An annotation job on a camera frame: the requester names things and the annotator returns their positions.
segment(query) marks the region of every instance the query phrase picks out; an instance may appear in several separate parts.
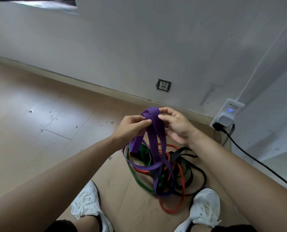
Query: shoe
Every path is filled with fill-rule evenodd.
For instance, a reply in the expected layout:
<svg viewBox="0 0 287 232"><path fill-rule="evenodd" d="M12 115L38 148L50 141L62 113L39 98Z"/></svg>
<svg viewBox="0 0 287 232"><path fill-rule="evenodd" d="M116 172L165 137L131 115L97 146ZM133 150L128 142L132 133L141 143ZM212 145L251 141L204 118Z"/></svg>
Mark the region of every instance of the shoe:
<svg viewBox="0 0 287 232"><path fill-rule="evenodd" d="M215 190L205 188L194 198L189 217L174 232L186 232L191 223L217 226L220 215L220 199Z"/></svg>
<svg viewBox="0 0 287 232"><path fill-rule="evenodd" d="M113 232L113 227L100 209L99 192L96 185L90 180L71 203L71 213L77 218L84 216L99 216L102 232Z"/></svg>

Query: purple resistance band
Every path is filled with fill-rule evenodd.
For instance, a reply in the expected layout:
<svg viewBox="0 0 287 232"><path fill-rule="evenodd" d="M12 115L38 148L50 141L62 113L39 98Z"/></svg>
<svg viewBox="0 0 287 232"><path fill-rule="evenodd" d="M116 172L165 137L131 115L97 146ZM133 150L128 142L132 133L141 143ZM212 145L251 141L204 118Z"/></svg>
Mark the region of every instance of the purple resistance band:
<svg viewBox="0 0 287 232"><path fill-rule="evenodd" d="M161 175L161 171L163 168L163 164L165 164L169 170L169 172L171 173L171 177L172 180L174 180L174 175L173 175L173 170L172 170L172 166L170 164L170 162L168 160L166 160L166 133L165 133L165 127L164 127L164 122L162 120L160 120L158 118L158 115L161 114L160 110L157 107L151 107L146 109L141 115L143 117L145 117L146 120L151 119L152 120L152 124L150 124L146 131L148 134L148 138L149 138L149 143L150 143L150 149L151 149L151 154L153 156L154 159L154 164L151 166L140 166L140 165L136 165L133 164L131 161L129 161L126 156L124 156L126 158L126 160L133 165L134 167L140 169L140 170L148 170L153 172L153 188L155 193L157 193L157 195L161 196L161 195L171 195L173 193L174 190L174 186L172 184L172 186L170 187L169 191L165 192L165 193L158 193L157 192L157 186L158 186L158 181L159 181L159 176ZM159 148L158 148L158 141L157 141L157 136L160 139L161 142L161 150L162 150L162 154L159 154ZM143 140L143 135L142 136L136 136L133 140L130 141L130 152L133 153L137 153L139 151L140 145L141 143L144 142Z"/></svg>

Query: white power cord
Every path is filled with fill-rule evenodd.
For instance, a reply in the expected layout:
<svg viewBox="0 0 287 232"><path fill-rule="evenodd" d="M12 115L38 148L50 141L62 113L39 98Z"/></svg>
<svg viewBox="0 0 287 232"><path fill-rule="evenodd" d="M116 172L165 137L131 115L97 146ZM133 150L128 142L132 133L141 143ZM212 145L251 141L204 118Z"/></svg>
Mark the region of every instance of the white power cord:
<svg viewBox="0 0 287 232"><path fill-rule="evenodd" d="M249 81L246 83L245 87L243 88L243 90L241 91L241 93L239 94L239 96L236 98L236 101L239 100L239 98L241 97L241 95L243 94L244 90L246 89L246 87L249 85L252 77L254 76L254 74L257 72L258 67L260 66L261 62L264 60L264 58L267 56L267 54L269 53L269 51L272 49L272 47L277 43L277 41L281 38L281 36L283 35L284 31L287 29L287 24L285 25L285 27L282 29L282 31L280 32L280 34L278 35L278 37L274 40L273 44L268 48L268 50L266 51L266 53L263 55L263 57L259 60L258 64L256 65L251 77L249 78Z"/></svg>

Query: power strip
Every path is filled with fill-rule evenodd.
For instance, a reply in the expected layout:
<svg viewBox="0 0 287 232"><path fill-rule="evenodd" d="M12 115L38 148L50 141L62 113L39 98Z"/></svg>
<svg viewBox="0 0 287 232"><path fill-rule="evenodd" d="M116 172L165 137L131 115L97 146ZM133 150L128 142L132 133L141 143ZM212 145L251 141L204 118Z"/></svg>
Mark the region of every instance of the power strip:
<svg viewBox="0 0 287 232"><path fill-rule="evenodd" d="M235 116L245 107L241 102L238 102L234 99L227 99L222 108L214 117L213 121L210 124L210 127L213 128L214 123L220 123L226 127L232 125L235 120Z"/></svg>

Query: pile of resistance bands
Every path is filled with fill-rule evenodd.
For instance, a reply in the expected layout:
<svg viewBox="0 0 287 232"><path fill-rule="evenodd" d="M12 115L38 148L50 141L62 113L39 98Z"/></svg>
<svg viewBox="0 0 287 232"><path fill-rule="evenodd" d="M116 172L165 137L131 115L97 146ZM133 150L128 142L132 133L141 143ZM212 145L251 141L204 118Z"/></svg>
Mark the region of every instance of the pile of resistance bands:
<svg viewBox="0 0 287 232"><path fill-rule="evenodd" d="M158 118L159 114L160 110L157 107L146 109L141 114L146 120L152 120L152 124L146 129L150 144L146 144L143 140L143 136L136 136L123 148L122 152L136 182L149 193L156 194L159 197L160 206L165 212L175 213L181 207L185 196L192 196L190 207L192 206L195 195L205 187L207 176L202 169L196 167L193 163L182 157L190 156L192 158L197 158L197 155L194 154L182 154L182 151L191 149L187 147L178 149L176 146L167 144L164 122ZM166 152L167 146L175 148L176 151ZM132 162L133 157L142 161L144 166L134 164ZM194 179L191 168L202 173L204 182L197 191L186 194L185 189L191 185ZM141 182L136 175L136 172L151 176L153 178L153 189ZM161 202L161 196L168 196L171 194L179 195L182 198L175 209L166 209Z"/></svg>

